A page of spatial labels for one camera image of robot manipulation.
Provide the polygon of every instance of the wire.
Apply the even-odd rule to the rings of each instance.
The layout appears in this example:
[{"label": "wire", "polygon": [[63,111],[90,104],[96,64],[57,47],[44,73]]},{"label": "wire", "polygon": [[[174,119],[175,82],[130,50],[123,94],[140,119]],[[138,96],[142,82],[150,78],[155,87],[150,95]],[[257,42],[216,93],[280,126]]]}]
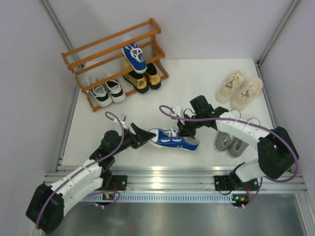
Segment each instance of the wire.
[{"label": "wire", "polygon": [[117,191],[117,184],[116,184],[116,181],[114,181],[113,184],[115,185],[115,191]]},{"label": "wire", "polygon": [[[113,113],[111,112],[105,112],[105,115],[107,118],[109,118],[110,120],[114,120],[113,118],[109,117],[108,115],[111,115],[112,117],[114,117],[117,121],[118,121],[118,124],[120,125],[120,128],[122,130],[122,138],[118,144],[118,146],[108,155],[102,157],[101,159],[95,161],[95,162],[92,162],[90,163],[89,165],[87,165],[85,168],[88,168],[100,161],[103,161],[105,160],[106,158],[112,156],[115,154],[115,152],[117,152],[117,150],[121,147],[121,145],[123,144],[123,141],[124,141],[124,137],[125,137],[125,134],[124,134],[124,127],[123,127],[123,124],[121,123],[121,121],[119,120],[119,118],[117,116],[115,116]],[[63,182],[58,188],[56,188],[55,191],[52,192],[52,194],[47,198],[46,202],[44,203],[43,207],[41,208],[39,214],[38,214],[38,218],[36,220],[36,228],[39,230],[39,222],[40,222],[40,219],[41,217],[43,216],[43,213],[44,213],[44,210],[46,209],[48,203],[50,202],[50,200],[53,198],[53,196],[62,188],[64,187],[71,179],[75,178],[78,174],[80,174],[82,171],[85,170],[85,168],[81,168],[79,169],[76,173],[74,173],[72,176],[70,176],[69,179],[67,179],[65,182]]]},{"label": "wire", "polygon": [[118,192],[116,190],[114,190],[114,191],[101,191],[101,192],[95,192],[95,193],[88,194],[87,196],[93,196],[93,195],[98,195],[98,194],[110,194],[110,193],[114,193],[115,195],[118,194],[118,197],[115,198],[115,196],[114,196],[114,200],[110,204],[103,205],[102,208],[104,208],[104,207],[111,207],[111,206],[115,205],[117,203],[117,201],[119,200],[119,198],[121,197],[120,192]]},{"label": "wire", "polygon": [[195,112],[193,112],[193,111],[192,111],[192,109],[190,109],[190,108],[186,108],[186,109],[184,110],[184,115],[185,115],[185,111],[187,111],[187,110],[190,110],[190,111],[191,111],[191,113],[196,114]]},{"label": "wire", "polygon": [[[182,118],[182,117],[177,117],[177,116],[172,116],[168,113],[166,113],[165,111],[163,111],[163,108],[167,108],[168,110],[170,110],[173,114],[174,111],[168,107],[168,106],[165,106],[165,105],[160,105],[159,107],[159,110],[164,114],[166,115],[167,117],[170,117],[170,118],[173,118],[173,119],[178,119],[178,120],[184,120],[184,121],[190,121],[190,122],[200,122],[200,121],[212,121],[212,120],[227,120],[227,121],[236,121],[236,119],[232,119],[232,118],[201,118],[201,119],[191,119],[191,118]],[[293,156],[293,159],[294,159],[294,162],[295,162],[295,171],[293,173],[293,175],[287,179],[283,179],[283,180],[277,180],[277,179],[273,179],[273,178],[269,178],[269,177],[266,177],[268,180],[270,181],[273,181],[273,182],[277,182],[277,183],[283,183],[283,182],[288,182],[292,179],[294,179],[298,172],[299,172],[299,162],[298,162],[298,159],[297,159],[297,156],[295,154],[295,152],[293,151],[293,149],[290,147],[290,145],[282,138],[280,137],[277,133],[275,133],[274,131],[264,127],[264,126],[261,126],[261,125],[258,125],[258,124],[253,124],[253,123],[248,123],[248,121],[245,121],[245,120],[237,120],[237,122],[239,123],[242,123],[242,124],[248,124],[249,126],[252,126],[252,127],[255,127],[255,128],[259,128],[259,129],[262,129],[264,131],[267,131],[268,133],[272,134],[273,136],[275,136],[281,143],[283,143],[286,148],[289,150],[289,152],[291,153],[291,155]]]},{"label": "wire", "polygon": [[260,120],[258,120],[256,117],[249,118],[248,120],[251,120],[251,119],[257,120],[257,121],[258,121],[258,124],[260,125]]},{"label": "wire", "polygon": [[250,198],[250,193],[251,193],[250,188],[248,187],[248,185],[246,185],[246,194],[248,199]]},{"label": "wire", "polygon": [[252,197],[252,199],[250,199],[250,201],[246,204],[247,207],[248,207],[250,204],[252,204],[252,202],[253,202],[253,201],[255,200],[255,198],[257,197],[257,195],[258,195],[258,193],[259,193],[259,191],[260,191],[260,189],[261,189],[261,186],[262,186],[262,179],[263,179],[263,178],[260,178],[259,187],[258,187],[256,193],[254,194],[254,196]]},{"label": "wire", "polygon": [[230,190],[228,193],[221,193],[222,195],[229,195],[230,193],[232,192],[232,190]]},{"label": "wire", "polygon": [[241,114],[240,111],[233,109],[233,110],[231,110],[230,112],[233,112],[233,111],[237,111],[237,112],[240,114],[240,118],[242,117],[242,114]]}]

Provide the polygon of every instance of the wooden shoe rack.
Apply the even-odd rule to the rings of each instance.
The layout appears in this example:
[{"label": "wooden shoe rack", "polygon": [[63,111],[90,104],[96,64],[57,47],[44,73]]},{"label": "wooden shoe rack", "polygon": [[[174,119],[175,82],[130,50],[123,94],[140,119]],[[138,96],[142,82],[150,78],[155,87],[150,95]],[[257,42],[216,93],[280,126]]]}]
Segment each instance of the wooden shoe rack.
[{"label": "wooden shoe rack", "polygon": [[[84,57],[84,58],[82,58],[80,60],[77,60],[75,62],[72,62],[72,63],[69,63],[69,61],[67,59],[68,56],[70,56],[70,55],[72,55],[74,53],[77,53],[77,52],[82,51],[84,49],[93,47],[93,46],[95,46],[97,44],[100,44],[102,42],[105,42],[105,41],[107,41],[109,39],[115,38],[117,36],[120,36],[120,35],[128,33],[128,32],[131,32],[131,31],[133,31],[135,29],[138,29],[138,28],[146,26],[146,25],[150,25],[151,26],[150,27],[151,31],[149,31],[149,32],[147,32],[145,34],[141,34],[141,35],[139,35],[137,37],[134,37],[134,38],[132,38],[132,39],[130,39],[128,41],[125,41],[125,42],[119,43],[119,44],[117,44],[115,46],[106,48],[106,49],[104,49],[104,50],[102,50],[100,52],[94,53],[94,54],[92,54],[90,56]],[[126,46],[126,45],[128,45],[128,44],[131,44],[131,43],[134,43],[134,42],[137,42],[137,41],[149,38],[150,41],[139,45],[140,48],[145,48],[147,46],[151,46],[151,48],[152,48],[152,57],[151,58],[145,58],[146,63],[148,64],[148,63],[154,62],[156,64],[156,66],[158,67],[158,69],[163,73],[163,75],[161,76],[161,79],[163,80],[163,79],[168,78],[168,73],[166,72],[166,70],[164,69],[164,67],[162,66],[161,61],[160,61],[161,58],[165,57],[165,53],[164,53],[164,51],[162,50],[162,48],[159,46],[159,44],[157,42],[157,39],[156,39],[156,34],[157,33],[161,33],[161,28],[160,28],[160,26],[157,24],[157,22],[153,18],[150,18],[148,21],[143,22],[141,24],[135,25],[133,27],[130,27],[130,28],[125,29],[123,31],[120,31],[118,33],[115,33],[115,34],[112,34],[110,36],[107,36],[105,38],[101,38],[101,39],[99,39],[97,41],[94,41],[94,42],[86,44],[86,45],[84,45],[82,47],[76,48],[76,49],[74,49],[72,51],[69,51],[67,53],[61,53],[61,55],[63,57],[63,60],[65,62],[65,65],[67,66],[67,68],[74,75],[74,78],[76,79],[76,81],[77,81],[77,83],[78,83],[78,85],[80,87],[81,92],[85,94],[85,96],[86,96],[86,98],[87,98],[87,100],[88,100],[88,102],[89,102],[89,104],[90,104],[90,106],[91,106],[91,108],[92,108],[92,110],[94,112],[99,110],[99,109],[101,109],[102,107],[93,105],[90,97],[88,96],[88,91],[90,89],[92,89],[92,88],[95,88],[95,87],[101,85],[101,84],[105,84],[106,82],[108,82],[108,81],[110,81],[112,79],[115,79],[115,78],[117,78],[119,76],[122,76],[122,75],[124,75],[126,73],[131,72],[133,70],[133,68],[130,67],[130,68],[127,68],[127,69],[122,69],[121,71],[119,71],[119,72],[117,72],[117,73],[115,73],[113,75],[110,75],[110,76],[108,76],[105,79],[102,79],[102,80],[100,80],[100,81],[98,81],[96,83],[93,83],[93,84],[87,85],[87,86],[84,86],[82,81],[78,77],[82,73],[85,73],[85,72],[87,72],[89,70],[92,70],[92,69],[94,69],[96,67],[102,66],[102,65],[104,65],[106,63],[109,63],[109,62],[111,62],[113,60],[116,60],[116,59],[119,59],[119,58],[123,57],[124,55],[121,52],[121,48]],[[82,66],[81,66],[81,65],[83,65],[83,64],[85,64],[87,62],[93,61],[96,58],[99,58],[101,56],[104,56],[106,54],[114,52],[116,50],[120,50],[120,51],[115,56],[111,56],[111,57],[106,58],[106,59],[104,59],[104,60],[102,60],[100,62],[97,62],[95,64],[92,64],[92,65],[84,67],[84,68],[82,68]],[[137,91],[135,89],[131,90],[131,91],[126,93],[126,96],[129,96],[129,95],[134,94],[136,92]]]}]

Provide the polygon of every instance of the blue sneaker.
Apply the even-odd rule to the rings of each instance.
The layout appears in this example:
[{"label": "blue sneaker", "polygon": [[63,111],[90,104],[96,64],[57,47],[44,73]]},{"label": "blue sneaker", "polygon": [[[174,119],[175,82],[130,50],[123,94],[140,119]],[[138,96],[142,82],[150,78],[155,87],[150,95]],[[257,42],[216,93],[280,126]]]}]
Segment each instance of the blue sneaker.
[{"label": "blue sneaker", "polygon": [[157,148],[179,148],[185,151],[196,151],[200,141],[194,137],[177,136],[179,128],[150,129],[149,132],[156,134],[149,143]]},{"label": "blue sneaker", "polygon": [[143,74],[147,70],[146,61],[142,55],[142,49],[136,43],[131,43],[123,47],[123,54],[132,65],[134,71]]}]

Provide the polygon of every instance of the white sneaker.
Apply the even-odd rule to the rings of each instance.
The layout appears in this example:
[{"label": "white sneaker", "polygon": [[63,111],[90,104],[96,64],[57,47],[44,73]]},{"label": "white sneaker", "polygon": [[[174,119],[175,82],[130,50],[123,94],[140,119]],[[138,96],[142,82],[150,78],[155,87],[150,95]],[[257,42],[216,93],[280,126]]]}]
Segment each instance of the white sneaker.
[{"label": "white sneaker", "polygon": [[97,86],[89,90],[89,92],[101,107],[106,107],[112,103],[112,98],[108,95],[103,85]]},{"label": "white sneaker", "polygon": [[122,102],[126,99],[126,94],[117,78],[106,82],[106,87],[114,102]]},{"label": "white sneaker", "polygon": [[232,98],[230,105],[235,110],[244,109],[254,98],[257,97],[262,90],[262,80],[260,78],[253,78],[249,80],[240,91]]},{"label": "white sneaker", "polygon": [[230,74],[224,81],[223,86],[216,93],[216,100],[220,103],[228,103],[232,94],[244,82],[245,73],[243,71],[236,71]]}]

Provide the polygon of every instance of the shoe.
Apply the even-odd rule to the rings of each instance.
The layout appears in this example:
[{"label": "shoe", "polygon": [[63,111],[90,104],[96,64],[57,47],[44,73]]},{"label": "shoe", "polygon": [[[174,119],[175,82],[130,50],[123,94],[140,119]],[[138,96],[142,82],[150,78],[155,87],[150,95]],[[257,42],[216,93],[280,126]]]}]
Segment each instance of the shoe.
[{"label": "shoe", "polygon": [[230,74],[224,81],[223,86],[217,91],[215,97],[220,103],[228,103],[233,93],[244,82],[245,73],[243,71],[236,71]]},{"label": "shoe", "polygon": [[[253,123],[253,124],[259,124],[260,125],[260,122],[258,119],[256,118],[251,118],[248,120],[248,122],[250,123]],[[243,140],[240,140],[238,138],[235,138],[231,145],[228,147],[228,153],[230,154],[230,156],[232,158],[237,158],[239,157],[243,152],[244,150],[249,146],[248,143],[245,143],[243,142]]]},{"label": "shoe", "polygon": [[230,106],[235,110],[243,110],[262,90],[262,80],[253,78],[244,84],[242,89],[236,93],[230,102]]},{"label": "shoe", "polygon": [[84,73],[84,77],[85,77],[85,81],[86,81],[86,87],[87,86],[90,86],[92,84],[95,84],[96,82],[106,78],[106,75],[105,73],[102,74],[102,75],[96,75],[96,74],[91,74],[89,76],[87,76],[85,73]]},{"label": "shoe", "polygon": [[150,88],[158,89],[161,87],[161,77],[159,76],[153,63],[147,64],[147,71],[145,72],[144,76],[147,78]]},{"label": "shoe", "polygon": [[[241,113],[236,110],[232,110],[231,113],[237,117],[241,118]],[[215,148],[218,151],[226,151],[231,143],[232,137],[228,133],[219,131],[215,140]]]},{"label": "shoe", "polygon": [[149,90],[149,84],[143,74],[138,74],[133,70],[124,74],[123,78],[131,83],[139,93],[145,93]]},{"label": "shoe", "polygon": [[142,55],[142,49],[136,43],[131,43],[123,47],[123,54],[130,62],[133,70],[138,74],[143,74],[147,70],[147,64]]},{"label": "shoe", "polygon": [[112,99],[108,95],[103,85],[97,86],[89,90],[89,92],[91,93],[91,95],[95,98],[95,100],[98,102],[98,104],[101,107],[106,107],[112,103]]},{"label": "shoe", "polygon": [[157,148],[179,148],[185,151],[196,151],[200,141],[194,137],[177,136],[179,128],[171,129],[150,129],[149,132],[156,136],[149,143]]},{"label": "shoe", "polygon": [[122,102],[126,99],[126,94],[122,86],[119,84],[117,78],[106,82],[106,87],[112,97],[113,102]]}]

